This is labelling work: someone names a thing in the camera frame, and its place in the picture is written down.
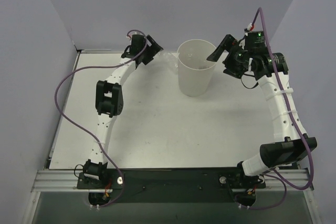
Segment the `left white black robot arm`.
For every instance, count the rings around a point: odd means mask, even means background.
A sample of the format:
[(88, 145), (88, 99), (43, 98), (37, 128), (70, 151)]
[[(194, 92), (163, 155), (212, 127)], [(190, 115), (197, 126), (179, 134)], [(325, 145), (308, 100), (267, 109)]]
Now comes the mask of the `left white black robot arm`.
[(140, 64), (147, 65), (163, 48), (150, 36), (133, 34), (131, 44), (121, 55), (120, 65), (105, 80), (96, 84), (95, 108), (98, 124), (95, 132), (96, 144), (83, 166), (83, 173), (96, 188), (108, 181), (108, 158), (106, 157), (113, 125), (123, 110), (122, 86)]

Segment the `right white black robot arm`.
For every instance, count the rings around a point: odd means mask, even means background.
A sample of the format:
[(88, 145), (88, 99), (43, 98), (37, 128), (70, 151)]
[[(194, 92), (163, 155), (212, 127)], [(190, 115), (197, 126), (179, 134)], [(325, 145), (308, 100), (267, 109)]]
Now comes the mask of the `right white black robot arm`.
[(277, 166), (288, 165), (310, 156), (317, 147), (302, 126), (293, 102), (288, 66), (281, 53), (269, 54), (263, 31), (245, 34), (245, 45), (227, 34), (207, 60), (217, 62), (224, 51), (224, 73), (241, 79), (252, 72), (263, 91), (271, 114), (274, 142), (263, 144), (259, 153), (241, 163), (246, 176), (257, 176)]

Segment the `clear unlabelled plastic bottle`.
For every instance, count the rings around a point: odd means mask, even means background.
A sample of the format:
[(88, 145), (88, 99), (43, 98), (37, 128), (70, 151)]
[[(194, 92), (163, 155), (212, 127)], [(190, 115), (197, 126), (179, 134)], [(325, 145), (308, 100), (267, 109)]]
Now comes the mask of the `clear unlabelled plastic bottle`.
[(161, 51), (158, 56), (173, 74), (178, 74), (178, 60), (175, 55), (168, 51)]

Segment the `red white label bottle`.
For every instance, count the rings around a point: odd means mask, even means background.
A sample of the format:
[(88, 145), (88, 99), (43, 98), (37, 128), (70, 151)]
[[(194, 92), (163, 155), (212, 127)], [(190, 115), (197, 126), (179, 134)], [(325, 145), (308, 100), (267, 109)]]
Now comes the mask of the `red white label bottle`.
[(205, 69), (209, 69), (211, 66), (212, 66), (212, 63), (210, 61), (207, 61), (206, 59), (200, 59), (197, 63), (196, 69), (205, 70)]

